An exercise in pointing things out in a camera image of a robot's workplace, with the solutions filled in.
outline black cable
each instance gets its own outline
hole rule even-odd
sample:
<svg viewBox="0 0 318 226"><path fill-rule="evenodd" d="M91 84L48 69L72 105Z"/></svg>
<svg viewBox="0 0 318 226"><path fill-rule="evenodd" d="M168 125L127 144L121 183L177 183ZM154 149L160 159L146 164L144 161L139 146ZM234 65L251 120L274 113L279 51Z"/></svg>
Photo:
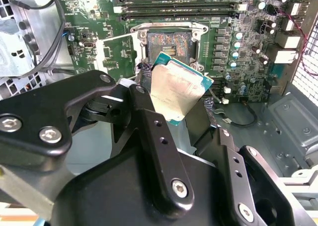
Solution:
<svg viewBox="0 0 318 226"><path fill-rule="evenodd" d="M226 123L230 123L231 125L235 126L235 127L238 127L238 128L248 128L248 127L251 127L253 125L255 125L257 123L257 115L255 113L255 111L246 103L246 102L243 102L244 106L247 107L248 111L253 115L253 121L248 123L248 124L239 124L239 123L235 123L233 122L231 119L229 119L225 112L222 111L222 112L218 112L217 109L214 111L215 114L221 114L223 117L223 120L226 122Z"/></svg>
<svg viewBox="0 0 318 226"><path fill-rule="evenodd" d="M54 3L54 0L50 0L47 4L43 6L29 6L28 4L25 4L24 2L17 1L17 0L9 0L9 2L13 5L16 5L20 8L26 9L26 10L42 10L48 8L50 5Z"/></svg>
<svg viewBox="0 0 318 226"><path fill-rule="evenodd" d="M49 60L54 55L55 51L57 50L57 48L59 46L59 43L62 40L62 34L64 32L64 26L65 26L65 22L66 22L65 15L64 15L63 7L62 7L61 3L59 2L59 0L54 0L54 2L56 5L56 9L58 11L59 17L61 19L61 25L60 25L60 28L57 32L57 35L56 35L55 39L53 40L52 45L49 48L48 52L45 54L45 56L41 60L41 62L34 69L32 69L28 73L22 75L21 78L28 77L29 75L33 75L36 72L40 71L42 68L44 68L44 66L49 62Z"/></svg>

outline black plastic bracket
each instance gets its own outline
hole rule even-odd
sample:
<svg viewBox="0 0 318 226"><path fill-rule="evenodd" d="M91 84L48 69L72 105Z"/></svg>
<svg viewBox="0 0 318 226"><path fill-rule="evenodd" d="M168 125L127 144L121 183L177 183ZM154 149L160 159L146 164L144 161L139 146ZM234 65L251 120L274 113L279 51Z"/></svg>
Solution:
<svg viewBox="0 0 318 226"><path fill-rule="evenodd" d="M59 167L71 147L71 132L82 107L108 95L115 85L104 72L90 71L2 101L0 118L13 116L22 127L15 132L0 131L0 163L42 171ZM42 141L39 133L46 127L58 129L61 140Z"/></svg>

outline green circuit board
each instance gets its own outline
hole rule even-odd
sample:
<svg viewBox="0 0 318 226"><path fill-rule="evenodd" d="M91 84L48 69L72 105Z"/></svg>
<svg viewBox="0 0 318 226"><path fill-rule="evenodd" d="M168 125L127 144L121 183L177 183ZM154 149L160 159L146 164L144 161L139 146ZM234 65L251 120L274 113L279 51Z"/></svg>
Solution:
<svg viewBox="0 0 318 226"><path fill-rule="evenodd" d="M115 79L130 78L138 71L138 62L152 64L154 56L164 51L214 79L213 91L219 98L228 84L230 102L242 97L268 100L274 64L265 54L276 32L270 34L267 28L275 22L278 30L282 18L261 9L262 0L61 2L66 29L75 38L68 41L68 50L79 74L99 69ZM283 6L278 0L263 2ZM135 37L121 37L133 33Z"/></svg>

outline mesh panel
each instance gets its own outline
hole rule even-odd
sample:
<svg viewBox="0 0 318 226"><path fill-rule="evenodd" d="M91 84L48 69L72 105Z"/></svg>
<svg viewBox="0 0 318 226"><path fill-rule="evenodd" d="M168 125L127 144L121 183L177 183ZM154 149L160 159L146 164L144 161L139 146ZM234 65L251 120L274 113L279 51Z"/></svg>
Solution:
<svg viewBox="0 0 318 226"><path fill-rule="evenodd" d="M318 21L309 37L304 54L304 64L309 72L318 73ZM306 73L301 65L297 68L292 83L318 106L318 76Z"/></svg>

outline black metal arm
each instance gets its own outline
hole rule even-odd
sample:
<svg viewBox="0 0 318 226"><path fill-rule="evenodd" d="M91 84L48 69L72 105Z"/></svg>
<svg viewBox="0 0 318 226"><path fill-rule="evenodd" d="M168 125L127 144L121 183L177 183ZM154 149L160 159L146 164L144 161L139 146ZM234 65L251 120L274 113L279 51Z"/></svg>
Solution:
<svg viewBox="0 0 318 226"><path fill-rule="evenodd" d="M194 111L201 109L197 121L206 124L193 133L195 114L187 118L200 160L177 150L146 89L124 85L116 85L103 72L90 71L0 102L0 166L5 175L13 174L10 180L22 179L20 171L40 180L59 171L72 135L97 121L112 123L111 159L75 177L50 198L52 212L45 218L52 226L263 226L272 222L263 213L268 208L257 206L262 199L255 195L258 179L253 178L253 184L249 179L255 172L282 201L272 205L280 214L274 217L279 225L298 226L299 219L315 225L293 196L287 196L273 172L266 170L270 169L266 162L251 160L254 152L260 156L256 150L239 151L227 130L206 121L201 102ZM1 182L0 188L15 197ZM279 218L284 207L289 209L286 220Z"/></svg>

